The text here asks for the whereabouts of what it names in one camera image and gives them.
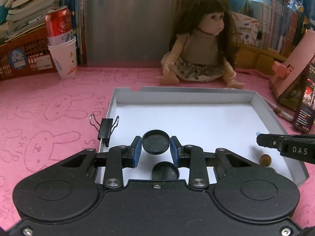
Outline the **black round lid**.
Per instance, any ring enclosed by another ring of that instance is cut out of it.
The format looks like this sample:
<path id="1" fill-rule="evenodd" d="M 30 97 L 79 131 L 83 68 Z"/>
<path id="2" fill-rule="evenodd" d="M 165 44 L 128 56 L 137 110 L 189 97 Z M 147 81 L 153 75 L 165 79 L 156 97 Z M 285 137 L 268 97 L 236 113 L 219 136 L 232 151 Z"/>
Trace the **black round lid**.
<path id="1" fill-rule="evenodd" d="M 156 181 L 174 181 L 180 176 L 175 165 L 168 161 L 162 161 L 154 165 L 152 169 L 152 179 Z"/>
<path id="2" fill-rule="evenodd" d="M 170 137 L 162 130 L 150 130 L 143 135 L 142 146 L 150 155 L 161 155 L 169 149 Z"/>

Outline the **brown acorn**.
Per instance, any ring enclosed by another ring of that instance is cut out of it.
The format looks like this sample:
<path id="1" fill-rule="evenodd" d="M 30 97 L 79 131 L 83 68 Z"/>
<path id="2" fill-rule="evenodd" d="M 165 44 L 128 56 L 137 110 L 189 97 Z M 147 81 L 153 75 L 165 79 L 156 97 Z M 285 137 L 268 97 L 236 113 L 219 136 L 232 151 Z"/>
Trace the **brown acorn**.
<path id="1" fill-rule="evenodd" d="M 273 172 L 276 173 L 276 170 L 274 168 L 272 168 L 272 167 L 268 167 L 267 169 L 269 169 L 270 171 L 273 171 Z"/>
<path id="2" fill-rule="evenodd" d="M 263 167 L 269 167 L 271 165 L 272 159 L 268 154 L 263 154 L 260 156 L 259 164 Z"/>

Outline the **black round lid front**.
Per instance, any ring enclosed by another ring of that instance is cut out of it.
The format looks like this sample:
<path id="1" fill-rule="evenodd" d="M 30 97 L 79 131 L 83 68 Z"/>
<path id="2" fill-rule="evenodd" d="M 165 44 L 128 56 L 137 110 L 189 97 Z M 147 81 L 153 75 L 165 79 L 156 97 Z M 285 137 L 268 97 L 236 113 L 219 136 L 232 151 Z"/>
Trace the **black round lid front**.
<path id="1" fill-rule="evenodd" d="M 154 165 L 152 169 L 152 179 L 156 181 L 174 181 L 180 176 L 175 165 L 168 161 L 162 161 Z"/>

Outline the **smartphone with lit screen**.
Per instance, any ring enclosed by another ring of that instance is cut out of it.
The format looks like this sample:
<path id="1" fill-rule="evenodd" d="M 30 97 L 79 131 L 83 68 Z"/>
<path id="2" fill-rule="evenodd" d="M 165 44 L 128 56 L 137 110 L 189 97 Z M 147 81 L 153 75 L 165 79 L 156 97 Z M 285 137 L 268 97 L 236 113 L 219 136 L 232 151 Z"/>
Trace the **smartphone with lit screen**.
<path id="1" fill-rule="evenodd" d="M 301 96 L 295 112 L 293 125 L 297 131 L 310 133 L 314 123 L 314 63 L 305 68 Z"/>

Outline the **small black binder clip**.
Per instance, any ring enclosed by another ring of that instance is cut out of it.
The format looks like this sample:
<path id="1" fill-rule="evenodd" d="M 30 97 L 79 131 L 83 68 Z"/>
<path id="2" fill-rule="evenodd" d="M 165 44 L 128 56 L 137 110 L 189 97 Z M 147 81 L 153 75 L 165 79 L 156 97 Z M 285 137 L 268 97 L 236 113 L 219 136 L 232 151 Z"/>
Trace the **small black binder clip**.
<path id="1" fill-rule="evenodd" d="M 100 141 L 100 144 L 109 147 L 110 138 L 114 132 L 114 129 L 119 124 L 120 117 L 116 116 L 115 119 L 113 118 L 103 118 L 101 120 L 101 123 L 99 123 L 96 120 L 96 117 L 94 114 L 91 114 L 89 116 L 89 123 L 91 126 L 93 126 L 97 132 L 98 132 L 98 140 Z"/>

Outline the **grey cardboard box tray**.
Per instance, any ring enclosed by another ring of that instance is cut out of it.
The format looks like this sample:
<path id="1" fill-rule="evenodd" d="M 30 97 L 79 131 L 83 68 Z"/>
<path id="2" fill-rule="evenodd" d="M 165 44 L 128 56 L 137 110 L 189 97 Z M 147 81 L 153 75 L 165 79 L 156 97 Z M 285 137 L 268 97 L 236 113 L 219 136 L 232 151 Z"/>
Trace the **grey cardboard box tray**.
<path id="1" fill-rule="evenodd" d="M 268 154 L 275 171 L 302 186 L 309 174 L 301 161 L 282 157 L 275 149 L 261 147 L 258 133 L 285 134 L 286 130 L 254 91 L 181 87 L 144 87 L 114 90 L 107 118 L 118 121 L 110 137 L 111 147 L 129 145 L 136 136 L 160 129 L 181 144 L 205 152 L 230 150 L 254 163 Z"/>

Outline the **pink triangular phone stand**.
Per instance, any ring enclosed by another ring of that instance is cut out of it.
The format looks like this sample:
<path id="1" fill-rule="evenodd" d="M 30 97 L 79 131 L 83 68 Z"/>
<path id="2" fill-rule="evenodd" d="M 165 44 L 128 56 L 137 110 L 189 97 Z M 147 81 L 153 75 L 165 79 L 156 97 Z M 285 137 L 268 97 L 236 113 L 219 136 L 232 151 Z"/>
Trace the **pink triangular phone stand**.
<path id="1" fill-rule="evenodd" d="M 304 84 L 303 73 L 313 58 L 314 31 L 307 30 L 286 61 L 273 63 L 274 75 L 269 80 L 269 86 L 280 104 L 296 110 Z"/>

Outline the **yellow wooden box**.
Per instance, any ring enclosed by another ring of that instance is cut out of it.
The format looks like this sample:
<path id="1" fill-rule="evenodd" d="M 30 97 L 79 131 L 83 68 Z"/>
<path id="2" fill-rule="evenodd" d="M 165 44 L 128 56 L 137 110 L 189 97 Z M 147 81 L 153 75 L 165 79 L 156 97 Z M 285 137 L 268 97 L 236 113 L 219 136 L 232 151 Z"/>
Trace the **yellow wooden box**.
<path id="1" fill-rule="evenodd" d="M 287 58 L 270 50 L 259 49 L 239 43 L 237 45 L 236 67 L 241 69 L 255 69 L 260 73 L 272 76 L 273 63 L 284 62 Z"/>

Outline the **pink rabbit-pattern table mat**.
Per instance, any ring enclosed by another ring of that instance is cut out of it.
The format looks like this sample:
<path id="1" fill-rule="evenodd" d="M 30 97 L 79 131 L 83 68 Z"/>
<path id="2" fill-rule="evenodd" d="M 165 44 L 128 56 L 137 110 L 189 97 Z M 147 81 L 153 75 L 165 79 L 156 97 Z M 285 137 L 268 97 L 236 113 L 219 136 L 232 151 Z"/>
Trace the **pink rabbit-pattern table mat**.
<path id="1" fill-rule="evenodd" d="M 89 116 L 106 116 L 115 89 L 156 87 L 160 69 L 80 68 L 61 80 L 57 73 L 1 82 L 1 227 L 20 217 L 13 188 L 85 148 L 97 148 Z"/>

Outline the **brown-haired doll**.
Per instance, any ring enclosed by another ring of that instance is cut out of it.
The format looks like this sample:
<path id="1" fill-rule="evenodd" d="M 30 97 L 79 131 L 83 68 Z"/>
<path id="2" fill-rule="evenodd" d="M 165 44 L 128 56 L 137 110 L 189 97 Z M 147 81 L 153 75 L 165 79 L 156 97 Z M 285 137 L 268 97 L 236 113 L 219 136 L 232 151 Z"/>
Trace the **brown-haired doll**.
<path id="1" fill-rule="evenodd" d="M 228 88 L 243 88 L 234 70 L 235 43 L 228 0 L 185 0 L 173 29 L 170 51 L 161 60 L 159 84 L 220 78 Z"/>

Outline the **white paper cup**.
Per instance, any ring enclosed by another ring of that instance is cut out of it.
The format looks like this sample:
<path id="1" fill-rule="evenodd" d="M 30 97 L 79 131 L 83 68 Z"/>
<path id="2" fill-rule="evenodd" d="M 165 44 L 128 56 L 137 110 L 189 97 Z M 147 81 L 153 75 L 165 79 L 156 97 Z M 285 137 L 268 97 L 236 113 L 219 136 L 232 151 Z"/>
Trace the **white paper cup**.
<path id="1" fill-rule="evenodd" d="M 76 77 L 78 73 L 76 57 L 76 37 L 59 45 L 48 46 L 55 67 L 61 79 Z"/>

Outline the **row of upright books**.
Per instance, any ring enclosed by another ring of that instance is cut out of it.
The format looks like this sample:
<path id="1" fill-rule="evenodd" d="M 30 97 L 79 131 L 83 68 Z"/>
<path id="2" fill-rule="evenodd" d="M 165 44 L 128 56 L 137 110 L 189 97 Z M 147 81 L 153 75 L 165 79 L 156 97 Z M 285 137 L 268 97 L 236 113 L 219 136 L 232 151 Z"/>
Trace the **row of upright books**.
<path id="1" fill-rule="evenodd" d="M 177 16 L 183 0 L 173 0 Z M 246 0 L 237 12 L 260 21 L 259 49 L 288 57 L 307 30 L 314 30 L 314 0 Z"/>

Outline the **grey metal box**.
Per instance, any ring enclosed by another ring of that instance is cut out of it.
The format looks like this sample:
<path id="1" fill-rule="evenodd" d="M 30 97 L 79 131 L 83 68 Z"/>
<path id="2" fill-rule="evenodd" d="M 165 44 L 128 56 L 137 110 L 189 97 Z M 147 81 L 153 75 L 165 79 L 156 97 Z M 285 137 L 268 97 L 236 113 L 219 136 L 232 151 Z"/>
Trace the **grey metal box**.
<path id="1" fill-rule="evenodd" d="M 158 68 L 173 0 L 87 0 L 88 67 Z"/>

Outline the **red plastic basket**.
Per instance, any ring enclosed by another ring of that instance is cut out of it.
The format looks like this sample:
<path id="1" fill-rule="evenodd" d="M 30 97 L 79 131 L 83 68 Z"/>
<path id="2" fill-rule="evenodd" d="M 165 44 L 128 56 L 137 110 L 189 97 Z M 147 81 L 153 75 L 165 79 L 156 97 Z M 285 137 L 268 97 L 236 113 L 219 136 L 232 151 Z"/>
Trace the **red plastic basket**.
<path id="1" fill-rule="evenodd" d="M 1 45 L 1 81 L 57 71 L 40 26 Z"/>

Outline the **red soda can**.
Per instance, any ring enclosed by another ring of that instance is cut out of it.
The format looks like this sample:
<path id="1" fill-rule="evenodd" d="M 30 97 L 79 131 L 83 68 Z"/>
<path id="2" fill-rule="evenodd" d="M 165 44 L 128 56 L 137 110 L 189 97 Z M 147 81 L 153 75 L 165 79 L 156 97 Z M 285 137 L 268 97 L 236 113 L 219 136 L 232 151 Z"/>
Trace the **red soda can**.
<path id="1" fill-rule="evenodd" d="M 49 10 L 45 16 L 47 38 L 50 46 L 56 46 L 74 37 L 71 12 L 67 6 Z"/>

